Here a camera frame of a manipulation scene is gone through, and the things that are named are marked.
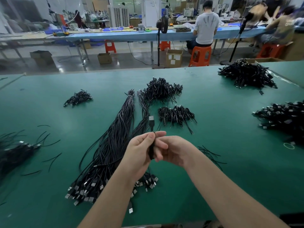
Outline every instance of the shiny floor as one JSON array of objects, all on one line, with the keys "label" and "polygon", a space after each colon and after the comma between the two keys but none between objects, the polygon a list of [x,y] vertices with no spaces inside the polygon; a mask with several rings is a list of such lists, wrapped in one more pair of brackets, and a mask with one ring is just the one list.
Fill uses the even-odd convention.
[{"label": "shiny floor", "polygon": [[[212,55],[210,59],[210,65],[218,65],[220,61],[229,60],[232,50],[235,44],[225,43],[222,54]],[[240,42],[233,57],[233,61],[239,58],[253,58],[256,53],[248,46],[247,42]],[[216,49],[213,52],[218,54],[222,46],[222,41],[219,41],[216,45]],[[104,45],[92,46],[91,49],[87,49],[89,60],[85,61],[85,68],[78,56],[77,49],[75,47],[52,45],[52,46],[31,46],[18,48],[21,56],[24,58],[25,63],[21,61],[16,52],[12,49],[4,50],[5,56],[8,60],[4,60],[0,55],[0,74],[19,74],[27,73],[27,75],[44,75],[54,73],[69,73],[69,72],[90,72],[90,71],[107,71],[118,69],[137,69],[147,68],[151,69],[153,64],[157,64],[157,45],[153,44],[154,49],[154,61],[151,60],[151,46],[150,42],[116,42],[115,43],[117,53],[111,53],[113,62],[111,64],[100,65],[97,59],[98,53],[105,53]],[[187,67],[190,61],[190,54],[187,52],[186,42],[173,42],[171,43],[171,49],[181,49],[185,51],[182,58],[182,67]],[[30,52],[36,50],[48,50],[51,52],[54,64],[46,67],[38,67],[35,61],[30,57]],[[160,64],[165,61],[166,51],[160,52]]]}]

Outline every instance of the rubber band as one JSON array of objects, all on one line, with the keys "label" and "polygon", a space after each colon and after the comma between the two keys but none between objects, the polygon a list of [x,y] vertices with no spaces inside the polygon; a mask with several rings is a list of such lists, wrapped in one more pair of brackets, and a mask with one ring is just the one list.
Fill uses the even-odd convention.
[{"label": "rubber band", "polygon": [[289,143],[287,143],[287,142],[285,142],[283,145],[284,145],[287,149],[294,149],[294,148],[295,148],[293,145],[291,145],[291,144],[289,144]]}]

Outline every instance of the box label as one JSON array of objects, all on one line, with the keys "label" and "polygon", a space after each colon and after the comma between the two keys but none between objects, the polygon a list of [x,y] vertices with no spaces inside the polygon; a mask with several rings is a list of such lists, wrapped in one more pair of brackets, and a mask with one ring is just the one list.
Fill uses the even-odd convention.
[{"label": "box label", "polygon": [[180,55],[177,55],[177,54],[175,54],[173,58],[174,58],[175,60],[180,60],[180,59],[181,59],[181,58],[180,58]]}]

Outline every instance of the man in white t-shirt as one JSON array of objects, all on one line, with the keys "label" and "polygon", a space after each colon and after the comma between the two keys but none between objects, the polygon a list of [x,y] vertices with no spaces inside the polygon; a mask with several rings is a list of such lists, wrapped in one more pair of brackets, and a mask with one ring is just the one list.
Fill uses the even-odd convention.
[{"label": "man in white t-shirt", "polygon": [[207,47],[212,45],[213,36],[216,34],[219,24],[219,16],[212,12],[212,6],[213,1],[206,0],[203,5],[204,12],[196,19],[193,34],[197,37],[192,41],[187,41],[187,48],[190,54],[192,54],[195,46]]}]

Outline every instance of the blue tablecloth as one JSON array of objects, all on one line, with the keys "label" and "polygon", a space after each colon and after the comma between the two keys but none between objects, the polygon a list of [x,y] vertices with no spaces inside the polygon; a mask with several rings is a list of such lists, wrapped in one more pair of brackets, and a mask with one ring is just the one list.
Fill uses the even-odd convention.
[{"label": "blue tablecloth", "polygon": [[[239,27],[221,27],[221,30],[215,34],[214,39],[226,39],[237,37],[240,31]],[[256,29],[245,29],[241,34],[241,38],[251,38],[258,34],[264,33],[265,27],[259,26]],[[80,39],[105,39],[113,41],[156,41],[157,31],[153,30],[151,32],[105,32],[105,33],[79,33],[73,34],[66,37],[54,37],[54,39],[66,39],[68,41],[74,42]],[[166,34],[160,35],[161,41],[186,41],[192,40],[195,36],[192,32],[179,32],[176,33],[173,30],[168,30]]]}]

